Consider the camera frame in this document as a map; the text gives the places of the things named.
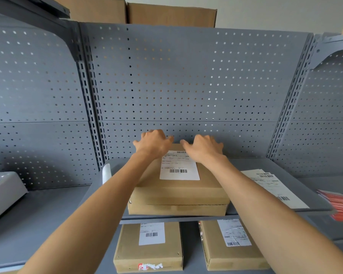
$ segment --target red paper stack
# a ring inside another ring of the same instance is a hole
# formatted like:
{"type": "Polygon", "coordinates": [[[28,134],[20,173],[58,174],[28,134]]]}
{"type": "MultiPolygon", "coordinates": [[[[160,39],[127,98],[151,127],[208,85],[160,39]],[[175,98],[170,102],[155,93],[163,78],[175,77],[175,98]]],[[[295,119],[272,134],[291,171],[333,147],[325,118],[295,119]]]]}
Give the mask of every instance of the red paper stack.
{"type": "Polygon", "coordinates": [[[338,213],[331,215],[336,221],[343,221],[343,194],[326,190],[317,190],[317,193],[325,198],[338,213]]]}

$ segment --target barcode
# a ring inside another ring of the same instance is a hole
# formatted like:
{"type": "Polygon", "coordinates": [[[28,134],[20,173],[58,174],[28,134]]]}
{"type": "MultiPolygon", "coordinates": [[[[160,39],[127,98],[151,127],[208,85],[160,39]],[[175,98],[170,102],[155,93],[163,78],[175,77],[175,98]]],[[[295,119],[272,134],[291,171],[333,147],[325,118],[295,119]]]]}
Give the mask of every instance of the barcode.
{"type": "Polygon", "coordinates": [[[146,237],[153,237],[153,236],[158,236],[158,232],[154,232],[154,233],[146,233],[145,234],[146,237]]]}
{"type": "Polygon", "coordinates": [[[187,169],[169,169],[169,173],[187,173],[187,169]]]}
{"type": "Polygon", "coordinates": [[[227,242],[228,246],[240,246],[238,242],[227,242]]]}
{"type": "Polygon", "coordinates": [[[277,196],[278,199],[280,199],[281,201],[289,201],[290,198],[286,197],[286,196],[277,196]]]}

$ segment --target shelving unit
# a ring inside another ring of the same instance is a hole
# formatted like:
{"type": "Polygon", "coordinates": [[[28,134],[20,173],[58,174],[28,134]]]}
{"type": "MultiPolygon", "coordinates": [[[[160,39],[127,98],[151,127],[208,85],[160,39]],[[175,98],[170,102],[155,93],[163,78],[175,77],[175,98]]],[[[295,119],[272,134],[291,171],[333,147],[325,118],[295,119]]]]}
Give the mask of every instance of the shelving unit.
{"type": "MultiPolygon", "coordinates": [[[[343,35],[68,22],[42,1],[0,0],[0,171],[31,190],[0,217],[0,267],[25,263],[101,186],[104,160],[116,173],[155,128],[214,135],[239,170],[274,173],[343,250],[315,193],[343,193],[343,35]]],[[[219,218],[126,209],[121,224],[180,221],[183,273],[205,273],[196,221],[219,218]]],[[[115,272],[118,235],[98,274],[115,272]]]]}

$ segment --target white box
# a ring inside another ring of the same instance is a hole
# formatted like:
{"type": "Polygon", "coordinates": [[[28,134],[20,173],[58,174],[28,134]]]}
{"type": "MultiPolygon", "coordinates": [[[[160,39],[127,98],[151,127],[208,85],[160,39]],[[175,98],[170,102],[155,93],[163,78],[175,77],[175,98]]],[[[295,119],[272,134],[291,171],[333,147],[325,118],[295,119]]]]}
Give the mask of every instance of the white box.
{"type": "Polygon", "coordinates": [[[28,190],[15,172],[0,172],[0,215],[28,190]]]}

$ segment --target hand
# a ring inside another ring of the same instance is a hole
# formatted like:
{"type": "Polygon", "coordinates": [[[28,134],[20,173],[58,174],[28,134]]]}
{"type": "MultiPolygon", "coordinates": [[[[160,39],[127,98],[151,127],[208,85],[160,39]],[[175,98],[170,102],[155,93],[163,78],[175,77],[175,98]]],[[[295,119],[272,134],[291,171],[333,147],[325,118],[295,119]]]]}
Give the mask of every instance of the hand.
{"type": "Polygon", "coordinates": [[[197,134],[193,145],[185,140],[180,141],[187,154],[196,162],[206,166],[206,163],[215,157],[222,157],[223,143],[217,143],[213,136],[197,134]]]}
{"type": "Polygon", "coordinates": [[[136,147],[136,153],[144,152],[152,160],[164,156],[170,149],[174,137],[172,135],[165,137],[163,130],[150,130],[141,134],[141,140],[135,140],[133,145],[136,147]]]}

